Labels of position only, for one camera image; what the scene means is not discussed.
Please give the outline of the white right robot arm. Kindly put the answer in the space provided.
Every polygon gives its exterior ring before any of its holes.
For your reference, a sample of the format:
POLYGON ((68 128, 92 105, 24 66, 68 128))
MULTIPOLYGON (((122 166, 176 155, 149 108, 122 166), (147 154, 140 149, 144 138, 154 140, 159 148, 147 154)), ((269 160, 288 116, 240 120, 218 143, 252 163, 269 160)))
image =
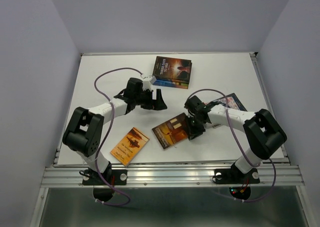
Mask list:
POLYGON ((234 130, 245 133, 249 149, 241 149, 242 156, 230 169, 231 179, 242 182, 249 171, 269 159, 286 141, 287 135, 267 109, 257 112, 242 111, 224 106, 216 101, 208 104, 197 96, 188 98, 184 104, 189 116, 186 119, 187 135, 193 140, 205 131, 206 124, 227 126, 233 137, 234 130))

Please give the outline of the Little Women book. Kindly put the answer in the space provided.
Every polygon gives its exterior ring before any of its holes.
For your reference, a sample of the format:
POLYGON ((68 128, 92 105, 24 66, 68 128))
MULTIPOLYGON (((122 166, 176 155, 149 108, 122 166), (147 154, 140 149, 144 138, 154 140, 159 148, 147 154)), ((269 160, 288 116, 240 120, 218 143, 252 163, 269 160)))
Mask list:
MULTIPOLYGON (((241 103, 241 101, 239 100, 239 98, 237 97, 237 95, 235 93, 231 93, 228 94, 227 96, 227 100, 228 100, 228 105, 226 104, 226 99, 221 97, 215 100, 212 100, 212 102, 218 102, 219 104, 222 104, 224 107, 229 107, 231 109, 235 109, 235 110, 239 110, 239 111, 247 111, 247 109, 245 108, 245 106, 241 103)), ((204 125, 204 127, 206 129, 208 128, 218 128, 221 125, 218 123, 206 123, 204 125)))

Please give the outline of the orange Huckleberry Finn book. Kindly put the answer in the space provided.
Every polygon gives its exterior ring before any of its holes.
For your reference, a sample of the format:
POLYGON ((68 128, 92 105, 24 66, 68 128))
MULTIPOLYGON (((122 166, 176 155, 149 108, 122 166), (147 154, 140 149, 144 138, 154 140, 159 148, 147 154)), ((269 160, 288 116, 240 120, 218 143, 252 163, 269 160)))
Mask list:
POLYGON ((148 136, 133 127, 110 151, 110 154, 127 167, 149 140, 148 136))

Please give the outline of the A Tale of Two Cities book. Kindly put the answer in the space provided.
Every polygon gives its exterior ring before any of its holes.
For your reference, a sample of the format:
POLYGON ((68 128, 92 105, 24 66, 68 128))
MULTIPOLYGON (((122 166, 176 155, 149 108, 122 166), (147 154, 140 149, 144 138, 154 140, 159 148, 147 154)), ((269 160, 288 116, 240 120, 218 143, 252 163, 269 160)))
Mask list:
POLYGON ((171 82, 174 84, 186 84, 188 85, 190 82, 189 81, 184 81, 184 80, 178 80, 178 79, 172 79, 172 78, 156 78, 157 81, 166 81, 166 82, 171 82))

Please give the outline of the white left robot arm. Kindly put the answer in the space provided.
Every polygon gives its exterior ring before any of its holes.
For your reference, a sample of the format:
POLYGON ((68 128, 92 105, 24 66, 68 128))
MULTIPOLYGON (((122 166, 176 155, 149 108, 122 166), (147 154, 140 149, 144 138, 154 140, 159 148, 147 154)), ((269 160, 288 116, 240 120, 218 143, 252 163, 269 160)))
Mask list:
POLYGON ((153 90, 154 76, 143 79, 131 77, 126 88, 112 99, 92 108, 77 107, 64 131, 62 142, 82 157, 100 184, 111 180, 111 163, 99 151, 103 125, 124 116, 140 106, 145 110, 162 111, 165 104, 160 89, 153 90))

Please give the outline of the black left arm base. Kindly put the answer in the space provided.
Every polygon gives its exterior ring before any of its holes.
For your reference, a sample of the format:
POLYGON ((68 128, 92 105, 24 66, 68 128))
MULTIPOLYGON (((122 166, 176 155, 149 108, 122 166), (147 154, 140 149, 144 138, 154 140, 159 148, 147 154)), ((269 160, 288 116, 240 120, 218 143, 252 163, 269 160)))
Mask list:
POLYGON ((127 184, 128 171, 126 169, 112 169, 108 164, 104 172, 98 173, 91 168, 80 170, 83 186, 97 186, 93 188, 92 194, 95 202, 106 206, 120 207, 131 202, 128 194, 115 186, 125 186, 127 184), (112 203, 111 199, 119 194, 126 198, 123 203, 112 203))

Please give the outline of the Three Days to See book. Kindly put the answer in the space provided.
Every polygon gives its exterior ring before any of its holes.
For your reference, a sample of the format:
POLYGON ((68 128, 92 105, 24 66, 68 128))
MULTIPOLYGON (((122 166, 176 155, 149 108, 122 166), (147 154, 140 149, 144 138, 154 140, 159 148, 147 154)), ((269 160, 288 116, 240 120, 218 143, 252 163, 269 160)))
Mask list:
POLYGON ((191 60, 157 56, 152 75, 159 80, 189 83, 191 70, 191 60))

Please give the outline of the brown glossy paperback book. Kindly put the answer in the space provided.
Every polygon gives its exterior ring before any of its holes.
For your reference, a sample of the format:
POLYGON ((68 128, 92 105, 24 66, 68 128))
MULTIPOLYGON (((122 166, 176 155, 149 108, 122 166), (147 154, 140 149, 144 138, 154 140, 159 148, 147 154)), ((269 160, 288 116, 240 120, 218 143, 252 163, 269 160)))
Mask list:
POLYGON ((152 128, 152 132, 163 150, 188 138, 186 118, 187 115, 181 113, 152 128))

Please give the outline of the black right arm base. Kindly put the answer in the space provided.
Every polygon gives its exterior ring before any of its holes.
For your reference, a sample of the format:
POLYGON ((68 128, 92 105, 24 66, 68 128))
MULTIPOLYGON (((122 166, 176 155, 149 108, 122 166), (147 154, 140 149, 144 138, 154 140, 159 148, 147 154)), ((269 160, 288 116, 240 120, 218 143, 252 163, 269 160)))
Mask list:
POLYGON ((215 169, 211 179, 217 185, 228 185, 230 195, 241 201, 247 201, 251 196, 251 184, 260 183, 256 168, 252 168, 248 173, 242 173, 235 164, 230 168, 215 169))

